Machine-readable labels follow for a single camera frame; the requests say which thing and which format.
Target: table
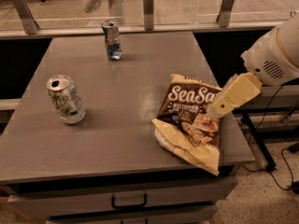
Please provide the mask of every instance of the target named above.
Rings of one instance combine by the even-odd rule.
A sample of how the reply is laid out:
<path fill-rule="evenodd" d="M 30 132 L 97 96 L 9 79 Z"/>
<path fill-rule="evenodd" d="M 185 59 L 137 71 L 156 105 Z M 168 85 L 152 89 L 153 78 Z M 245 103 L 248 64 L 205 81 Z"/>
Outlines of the table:
<path fill-rule="evenodd" d="M 153 135 L 171 74 L 217 83 L 191 32 L 122 35 L 121 46 L 112 62 L 103 36 L 52 40 L 0 140 L 0 185 L 25 216 L 199 222 L 234 188 L 236 168 L 254 161 L 232 114 L 222 123 L 219 177 L 172 156 Z M 87 115 L 76 125 L 59 120 L 47 95 L 57 74 L 81 93 Z"/>

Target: floor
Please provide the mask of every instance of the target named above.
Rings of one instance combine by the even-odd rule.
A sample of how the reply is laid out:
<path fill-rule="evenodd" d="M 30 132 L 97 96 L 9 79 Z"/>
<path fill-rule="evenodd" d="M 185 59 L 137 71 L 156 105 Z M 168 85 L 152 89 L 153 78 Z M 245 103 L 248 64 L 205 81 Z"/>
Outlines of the floor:
<path fill-rule="evenodd" d="M 86 27 L 109 17 L 108 2 L 91 14 L 83 0 L 26 0 L 41 29 Z M 154 0 L 155 24 L 215 23 L 222 0 Z M 124 0 L 127 24 L 143 24 L 142 0 Z M 231 21 L 287 20 L 299 9 L 299 0 L 235 0 Z M 0 0 L 0 31 L 22 29 L 11 0 Z"/>
<path fill-rule="evenodd" d="M 107 0 L 93 14 L 82 12 L 83 0 L 27 0 L 33 16 L 40 28 L 69 28 L 89 25 L 108 16 Z M 129 25 L 140 25 L 143 22 L 142 0 L 125 0 Z M 221 0 L 155 0 L 156 24 L 205 23 L 215 22 Z M 299 10 L 299 0 L 235 0 L 231 21 L 271 21 L 286 20 L 291 11 Z M 21 22 L 11 5 L 10 0 L 0 0 L 0 31 L 21 29 Z M 262 117 L 254 118 L 258 124 Z M 299 120 L 294 116 L 291 122 Z M 238 118 L 244 135 L 249 139 L 249 130 Z M 267 117 L 263 124 L 281 126 L 278 116 Z M 281 150 L 296 140 L 268 140 L 266 145 L 277 163 L 272 174 L 284 189 L 291 184 L 291 175 L 281 156 Z M 263 169 L 266 161 L 260 149 L 249 140 L 256 162 L 246 165 L 251 170 Z M 294 181 L 299 181 L 299 153 L 284 151 L 285 158 L 293 172 Z M 296 224 L 299 220 L 299 195 L 291 190 L 278 187 L 273 177 L 264 171 L 249 172 L 244 167 L 237 173 L 238 185 L 222 201 L 217 202 L 218 213 L 211 224 Z M 0 199 L 1 224 L 44 224 L 44 220 L 28 220 L 21 217 Z"/>

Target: gray tabletop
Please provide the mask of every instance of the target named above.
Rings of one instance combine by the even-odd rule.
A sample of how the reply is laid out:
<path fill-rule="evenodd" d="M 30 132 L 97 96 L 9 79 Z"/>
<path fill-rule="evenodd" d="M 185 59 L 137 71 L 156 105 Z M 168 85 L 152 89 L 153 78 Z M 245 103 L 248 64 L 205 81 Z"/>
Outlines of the gray tabletop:
<path fill-rule="evenodd" d="M 171 74 L 215 84 L 191 32 L 122 35 L 120 61 L 107 59 L 102 36 L 54 38 L 0 139 L 0 182 L 195 168 L 160 147 L 156 117 Z M 59 120 L 46 81 L 78 85 L 87 115 Z M 233 115 L 222 123 L 221 165 L 253 161 Z"/>

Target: soda can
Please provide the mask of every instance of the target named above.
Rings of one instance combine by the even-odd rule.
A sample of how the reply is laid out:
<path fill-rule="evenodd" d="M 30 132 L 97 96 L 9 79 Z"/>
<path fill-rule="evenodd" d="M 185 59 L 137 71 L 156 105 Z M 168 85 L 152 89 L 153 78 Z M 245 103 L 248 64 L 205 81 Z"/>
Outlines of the soda can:
<path fill-rule="evenodd" d="M 107 57 L 112 61 L 121 58 L 121 41 L 117 23 L 105 20 L 102 22 L 102 29 L 105 35 L 105 49 Z"/>
<path fill-rule="evenodd" d="M 47 81 L 50 99 L 56 108 L 62 122 L 78 123 L 85 117 L 86 111 L 78 89 L 71 77 L 57 75 Z"/>

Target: black handle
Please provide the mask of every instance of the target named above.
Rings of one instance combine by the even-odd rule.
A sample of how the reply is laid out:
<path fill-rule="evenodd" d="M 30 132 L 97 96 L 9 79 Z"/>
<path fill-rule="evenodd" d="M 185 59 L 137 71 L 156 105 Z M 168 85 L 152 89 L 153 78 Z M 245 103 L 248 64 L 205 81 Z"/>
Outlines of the black handle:
<path fill-rule="evenodd" d="M 144 224 L 148 224 L 148 220 L 145 218 Z"/>
<path fill-rule="evenodd" d="M 136 205 L 116 205 L 115 204 L 115 197 L 111 198 L 111 205 L 114 209 L 133 209 L 133 208 L 141 208 L 144 207 L 148 202 L 148 196 L 147 194 L 143 195 L 143 203 L 142 204 L 136 204 Z"/>

